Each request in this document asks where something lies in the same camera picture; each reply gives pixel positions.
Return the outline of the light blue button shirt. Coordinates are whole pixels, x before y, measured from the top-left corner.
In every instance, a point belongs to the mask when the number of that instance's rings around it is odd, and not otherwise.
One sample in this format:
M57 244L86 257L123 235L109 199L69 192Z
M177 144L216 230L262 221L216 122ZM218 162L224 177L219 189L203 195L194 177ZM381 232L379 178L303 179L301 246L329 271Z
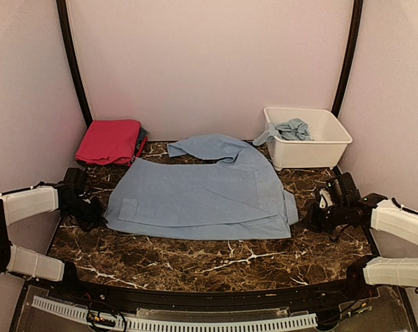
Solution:
M110 195L108 226L120 232L188 240L286 239L298 221L267 158L222 134L193 136L167 147L193 165L137 159Z

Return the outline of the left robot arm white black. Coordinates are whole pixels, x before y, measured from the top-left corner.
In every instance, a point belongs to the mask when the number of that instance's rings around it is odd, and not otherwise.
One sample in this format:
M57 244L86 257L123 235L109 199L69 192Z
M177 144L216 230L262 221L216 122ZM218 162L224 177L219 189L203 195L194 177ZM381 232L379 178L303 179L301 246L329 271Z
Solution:
M73 217L84 232L107 223L101 202L96 198L85 200L74 185L38 185L0 193L0 274L16 273L58 282L59 292L71 302L78 302L85 296L85 287L69 275L76 272L74 264L18 246L8 234L9 227L18 222L55 211Z

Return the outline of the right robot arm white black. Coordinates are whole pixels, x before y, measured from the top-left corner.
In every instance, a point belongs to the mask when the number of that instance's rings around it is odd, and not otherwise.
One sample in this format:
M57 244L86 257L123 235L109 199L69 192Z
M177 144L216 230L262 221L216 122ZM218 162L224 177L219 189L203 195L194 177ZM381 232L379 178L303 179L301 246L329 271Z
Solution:
M394 198L374 193L351 203L335 202L327 207L313 203L302 224L307 229L328 234L338 226L366 226L418 246L418 212ZM418 258L366 255L348 267L340 294L347 300L354 300L367 286L377 285L418 288Z

